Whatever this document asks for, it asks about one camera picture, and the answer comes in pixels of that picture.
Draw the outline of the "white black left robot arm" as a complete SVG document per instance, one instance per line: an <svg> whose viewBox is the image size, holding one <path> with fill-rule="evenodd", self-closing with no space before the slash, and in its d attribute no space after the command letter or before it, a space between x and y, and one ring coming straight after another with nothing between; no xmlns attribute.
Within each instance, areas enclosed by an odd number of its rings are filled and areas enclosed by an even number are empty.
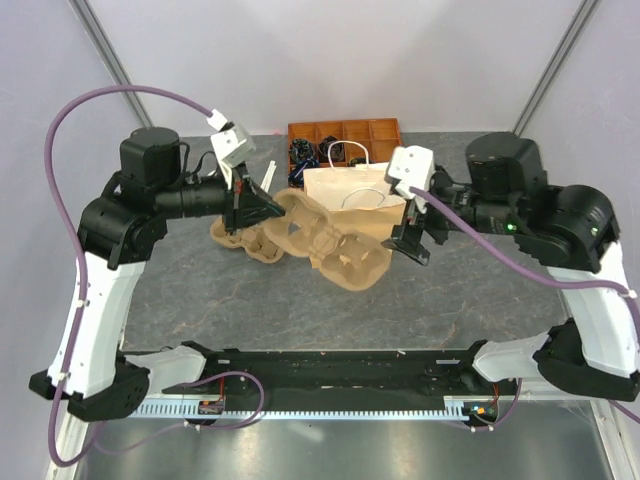
<svg viewBox="0 0 640 480"><path fill-rule="evenodd" d="M120 170L72 232L80 245L80 299L69 315L81 312L81 324L65 327L63 339L75 342L71 357L58 354L29 388L48 400L59 394L84 422L126 418L147 395L181 384L198 393L218 385L218 367L193 342L151 354L126 355L120 347L135 286L169 220L218 215L234 233L284 214L248 173L254 142L242 127L223 126L211 143L217 170L199 176L188 170L189 148L177 132L134 131L120 144Z"/></svg>

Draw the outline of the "pulp cardboard cup carrier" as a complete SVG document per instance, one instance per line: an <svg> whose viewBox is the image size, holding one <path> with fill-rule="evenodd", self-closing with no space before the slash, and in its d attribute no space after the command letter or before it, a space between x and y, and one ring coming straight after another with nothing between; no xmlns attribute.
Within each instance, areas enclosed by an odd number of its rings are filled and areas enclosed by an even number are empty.
<svg viewBox="0 0 640 480"><path fill-rule="evenodd" d="M301 190L273 196L284 211L261 223L266 237L285 253L315 262L319 273L348 291L364 291L391 265L392 253L381 242L357 230L342 230L332 214Z"/></svg>

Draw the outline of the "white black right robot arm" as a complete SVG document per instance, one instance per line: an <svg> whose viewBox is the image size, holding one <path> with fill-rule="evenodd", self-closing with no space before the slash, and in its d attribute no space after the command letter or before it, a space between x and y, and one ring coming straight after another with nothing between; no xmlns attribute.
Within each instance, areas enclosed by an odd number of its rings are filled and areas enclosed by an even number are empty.
<svg viewBox="0 0 640 480"><path fill-rule="evenodd" d="M639 306L609 198L587 185L551 184L537 143L510 132L474 139L465 160L464 183L427 148L393 150L385 179L405 209L386 246L423 265L424 237L443 244L460 231L482 246L494 235L511 238L541 266L520 274L559 290L569 317L525 339L476 343L458 368L460 386L477 394L502 380L540 378L572 395L636 400Z"/></svg>

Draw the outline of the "brown paper bag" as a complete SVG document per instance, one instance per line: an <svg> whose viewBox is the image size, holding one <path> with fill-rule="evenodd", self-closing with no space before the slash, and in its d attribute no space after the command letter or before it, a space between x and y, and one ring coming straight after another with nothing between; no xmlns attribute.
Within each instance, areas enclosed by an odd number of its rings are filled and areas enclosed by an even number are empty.
<svg viewBox="0 0 640 480"><path fill-rule="evenodd" d="M405 201L390 192L385 182L387 165L372 164L367 149L351 142L364 152L368 163L355 167L315 168L304 173L303 191L327 209L343 231L356 230L383 242L399 224Z"/></svg>

